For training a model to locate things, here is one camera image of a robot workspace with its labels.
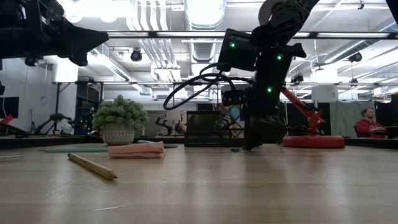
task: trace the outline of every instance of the man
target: man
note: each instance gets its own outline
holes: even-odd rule
[[[361,112],[364,119],[359,120],[355,124],[355,129],[358,132],[359,137],[374,137],[374,138],[385,138],[384,135],[375,135],[375,131],[384,131],[385,127],[379,123],[373,121],[374,109],[366,108]]]

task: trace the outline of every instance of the wooden pencil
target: wooden pencil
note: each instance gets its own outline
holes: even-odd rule
[[[17,155],[17,156],[0,156],[0,159],[13,159],[13,158],[21,158],[24,157],[23,155]]]
[[[117,175],[113,172],[113,170],[101,166],[96,162],[85,159],[84,157],[78,156],[74,153],[69,153],[68,157],[73,162],[76,162],[77,164],[86,167],[87,169],[93,171],[94,173],[104,177],[105,179],[114,180],[118,178]]]

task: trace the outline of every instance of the ventilation pipe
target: ventilation pipe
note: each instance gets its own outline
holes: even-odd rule
[[[131,0],[131,17],[126,19],[126,24],[130,30],[142,30],[141,25],[138,20],[138,3],[137,0]],[[150,47],[150,43],[147,39],[139,39],[139,45],[142,49],[145,50],[145,53],[148,55],[151,62],[156,66],[156,68],[162,67],[160,60],[158,60],[155,56],[155,52]]]
[[[160,27],[162,30],[168,30],[167,21],[166,21],[166,0],[160,0]],[[178,68],[177,60],[175,59],[172,43],[170,39],[164,39],[164,49],[169,53],[170,63],[172,64],[173,68]]]
[[[127,82],[136,82],[137,80],[133,79],[132,76],[130,76],[130,73],[125,71],[120,64],[117,63],[117,61],[113,60],[109,56],[109,48],[105,44],[101,44],[100,46],[97,46],[95,49],[91,50],[89,54],[94,58],[95,60],[98,61],[98,63],[103,64],[106,66],[109,70],[112,71],[115,75],[120,76]],[[137,85],[133,84],[132,85],[134,88],[136,88],[141,95],[146,95],[146,96],[151,96],[152,95],[152,89],[149,87],[145,87],[144,85]]]
[[[226,0],[184,0],[188,30],[218,30],[221,28],[226,9]],[[190,51],[197,62],[210,62],[216,44],[192,43]]]
[[[398,31],[398,26],[395,22],[392,24],[389,24],[388,26],[382,28],[379,30],[379,32],[397,32]],[[380,40],[361,40],[361,41],[352,41],[336,51],[326,55],[324,58],[325,63],[320,63],[320,65],[327,65],[331,63],[336,63],[340,60],[343,60],[345,58],[348,58],[349,56],[379,42]]]
[[[156,13],[156,0],[150,0],[150,26],[152,26],[153,30],[159,30],[159,26],[157,25],[157,13]],[[170,54],[168,53],[165,42],[163,39],[154,41],[157,46],[163,50],[164,56],[160,53],[160,58],[163,61],[167,61],[167,67],[172,67],[172,61],[170,59]]]
[[[142,25],[142,28],[144,30],[150,30],[147,22],[147,1],[146,0],[141,0],[141,19],[140,23]],[[158,46],[156,45],[156,42],[153,39],[146,40],[148,41],[149,45],[147,45],[148,49],[151,52],[155,52],[154,57],[158,62],[160,62],[161,67],[166,67],[165,60],[163,59],[162,52],[160,52]]]

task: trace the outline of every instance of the green led light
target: green led light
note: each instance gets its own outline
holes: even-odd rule
[[[277,59],[277,60],[282,60],[283,57],[284,57],[284,56],[283,56],[282,54],[279,54],[279,55],[276,56],[276,59]]]

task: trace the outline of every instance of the white plant pot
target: white plant pot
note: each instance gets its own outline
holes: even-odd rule
[[[134,141],[134,128],[118,124],[106,124],[101,127],[101,137],[109,146],[128,145]]]

